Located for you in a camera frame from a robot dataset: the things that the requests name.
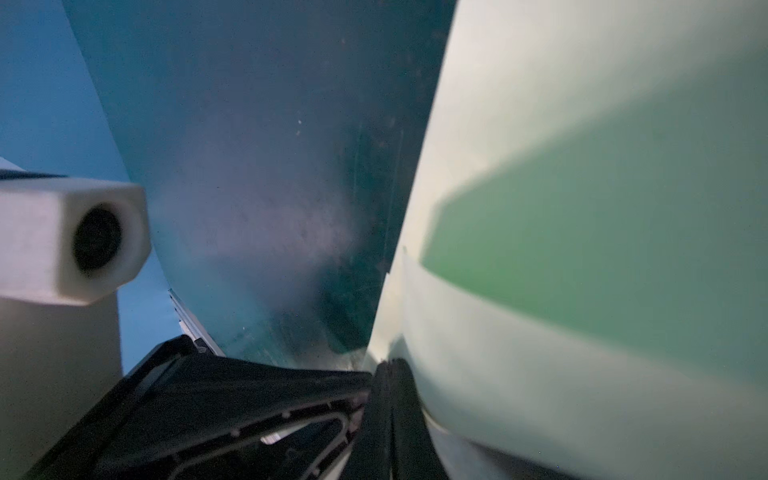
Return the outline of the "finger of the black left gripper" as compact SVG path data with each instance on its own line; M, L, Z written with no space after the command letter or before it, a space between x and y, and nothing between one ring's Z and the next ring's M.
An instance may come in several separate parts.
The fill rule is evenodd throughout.
M30 479L324 479L359 430L366 372L280 368L156 346Z

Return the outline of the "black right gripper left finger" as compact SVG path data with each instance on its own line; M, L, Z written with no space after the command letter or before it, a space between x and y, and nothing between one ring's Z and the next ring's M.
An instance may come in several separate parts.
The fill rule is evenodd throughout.
M377 366L361 428L340 479L391 478L392 388L390 364Z

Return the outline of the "light green paper sheet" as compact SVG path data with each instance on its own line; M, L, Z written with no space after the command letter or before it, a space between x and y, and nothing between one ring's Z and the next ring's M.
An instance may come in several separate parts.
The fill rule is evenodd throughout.
M767 475L767 5L461 1L367 362L600 479Z

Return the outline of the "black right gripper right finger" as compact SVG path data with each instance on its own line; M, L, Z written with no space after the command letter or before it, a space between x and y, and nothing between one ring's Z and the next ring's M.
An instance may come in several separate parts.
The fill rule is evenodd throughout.
M392 475L394 479L448 479L434 448L412 370L392 361Z

